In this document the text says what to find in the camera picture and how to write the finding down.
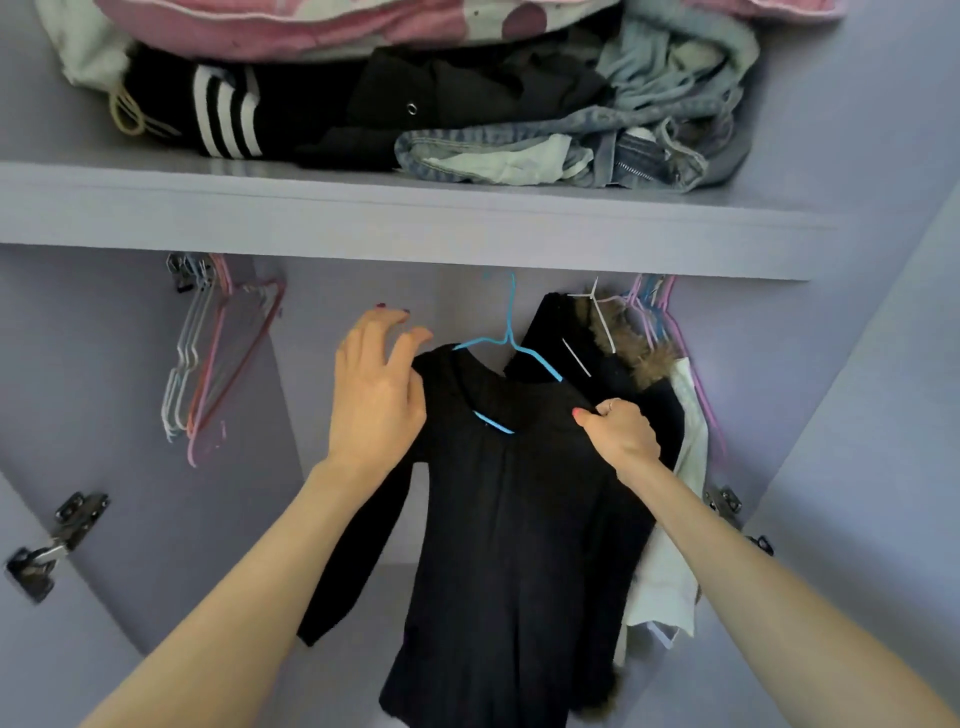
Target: fur trim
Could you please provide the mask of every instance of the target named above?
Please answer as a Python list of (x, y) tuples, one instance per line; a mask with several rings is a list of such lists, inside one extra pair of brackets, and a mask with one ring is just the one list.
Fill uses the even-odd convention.
[[(609, 295), (597, 292), (597, 298), (600, 299), (607, 298)], [(616, 345), (616, 355), (630, 367), (636, 386), (640, 390), (670, 376), (677, 361), (676, 350), (670, 342), (658, 342), (651, 350), (646, 338), (634, 331), (627, 319), (623, 303), (619, 301), (600, 303), (600, 310), (603, 311), (604, 320), (610, 329), (610, 336)], [(593, 332), (593, 339), (600, 351), (610, 355), (612, 353), (610, 339), (607, 338), (593, 302), (588, 298), (576, 299), (576, 312), (580, 323), (589, 326), (590, 331)]]

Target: pink fabric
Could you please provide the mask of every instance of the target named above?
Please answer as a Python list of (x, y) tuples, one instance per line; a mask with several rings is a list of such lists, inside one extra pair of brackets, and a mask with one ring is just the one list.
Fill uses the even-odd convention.
[(684, 0), (727, 15), (774, 17), (795, 23), (820, 23), (847, 14), (847, 0)]
[(314, 60), (367, 55), (380, 45), (502, 42), (564, 28), (616, 0), (97, 0), (120, 28), (185, 58)]

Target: denim jacket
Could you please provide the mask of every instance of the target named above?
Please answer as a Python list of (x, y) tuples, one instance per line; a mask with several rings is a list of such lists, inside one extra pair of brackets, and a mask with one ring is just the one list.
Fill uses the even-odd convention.
[[(671, 39), (708, 41), (721, 49), (719, 63), (703, 77), (686, 72), (670, 58), (678, 43)], [(682, 0), (626, 0), (620, 35), (604, 47), (598, 71), (605, 73), (616, 91), (612, 107), (593, 106), (574, 111), (562, 119), (523, 123), (490, 124), (457, 130), (407, 132), (396, 141), (396, 159), (407, 172), (432, 182), (462, 182), (466, 177), (432, 167), (416, 154), (417, 145), (442, 144), (451, 151), (482, 152), (568, 134), (593, 152), (593, 164), (567, 182), (583, 187), (611, 183), (634, 188), (674, 189), (686, 192), (699, 184), (720, 182), (709, 172), (712, 158), (672, 141), (674, 121), (714, 119), (714, 126), (732, 127), (732, 112), (742, 98), (740, 82), (756, 62), (759, 47), (753, 32), (737, 20), (717, 12), (685, 5)], [(657, 139), (671, 158), (673, 179), (647, 180), (631, 175), (617, 158), (630, 158), (632, 142), (623, 134), (632, 127), (656, 129)], [(723, 143), (713, 140), (714, 157), (721, 168), (736, 168), (749, 151), (744, 133), (727, 135)], [(738, 138), (738, 144), (725, 143)]]

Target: pile of clothes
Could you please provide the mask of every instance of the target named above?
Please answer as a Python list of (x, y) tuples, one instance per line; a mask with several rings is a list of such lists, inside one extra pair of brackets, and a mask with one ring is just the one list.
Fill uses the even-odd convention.
[(36, 0), (117, 128), (216, 158), (687, 192), (750, 151), (744, 18), (839, 0)]

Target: right hand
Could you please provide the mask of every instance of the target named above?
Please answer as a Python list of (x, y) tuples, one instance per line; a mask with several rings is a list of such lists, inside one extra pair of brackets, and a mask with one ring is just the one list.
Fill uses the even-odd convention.
[(639, 407), (625, 400), (604, 400), (596, 409), (600, 414), (574, 409), (573, 419), (587, 432), (600, 456), (621, 475), (621, 480), (632, 465), (660, 462), (657, 435)]

